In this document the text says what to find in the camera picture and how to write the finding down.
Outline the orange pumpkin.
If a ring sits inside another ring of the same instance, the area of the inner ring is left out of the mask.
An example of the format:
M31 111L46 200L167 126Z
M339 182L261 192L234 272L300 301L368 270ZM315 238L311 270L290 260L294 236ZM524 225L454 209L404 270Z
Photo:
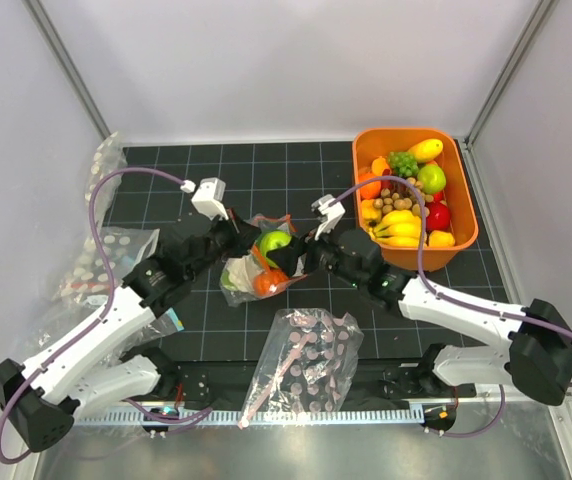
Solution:
M268 298L284 291L289 277L281 270L264 271L253 280L253 289L258 298Z

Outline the white cauliflower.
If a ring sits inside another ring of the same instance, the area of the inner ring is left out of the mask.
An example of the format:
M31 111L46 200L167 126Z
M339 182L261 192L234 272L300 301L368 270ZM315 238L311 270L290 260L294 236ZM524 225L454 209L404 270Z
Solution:
M254 294L253 280L263 268L252 254L227 260L221 276L220 286L229 291Z

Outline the clear bag orange zipper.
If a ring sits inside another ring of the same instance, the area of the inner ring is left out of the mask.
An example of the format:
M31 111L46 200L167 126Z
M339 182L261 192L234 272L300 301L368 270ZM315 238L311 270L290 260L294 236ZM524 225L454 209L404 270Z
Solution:
M230 306L273 297L306 277L301 260L295 274L288 276L266 257L296 233L290 214L280 218L255 215L250 223L260 229L260 236L249 253L228 259L220 275L220 288Z

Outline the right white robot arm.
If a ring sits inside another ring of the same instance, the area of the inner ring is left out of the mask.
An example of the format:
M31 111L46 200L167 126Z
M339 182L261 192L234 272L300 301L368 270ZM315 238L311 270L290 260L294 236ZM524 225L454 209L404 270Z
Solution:
M474 347L430 345L418 365L394 381L410 394L436 397L463 384L496 384L550 406L562 404L566 396L572 338L548 302L534 300L528 307L496 303L426 281L386 262L363 230L293 237L266 257L288 275L324 270L385 313L476 340Z

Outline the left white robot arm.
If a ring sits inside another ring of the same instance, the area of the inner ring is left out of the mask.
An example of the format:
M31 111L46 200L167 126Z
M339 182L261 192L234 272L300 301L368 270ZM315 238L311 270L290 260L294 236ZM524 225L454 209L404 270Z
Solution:
M18 363L0 363L0 461L4 427L12 424L28 453L62 440L75 420L114 402L174 395L177 372L159 353L137 355L91 375L109 352L186 298L197 277L222 258L250 252L260 229L235 215L185 216L160 230L154 252L135 264L98 310L58 341Z

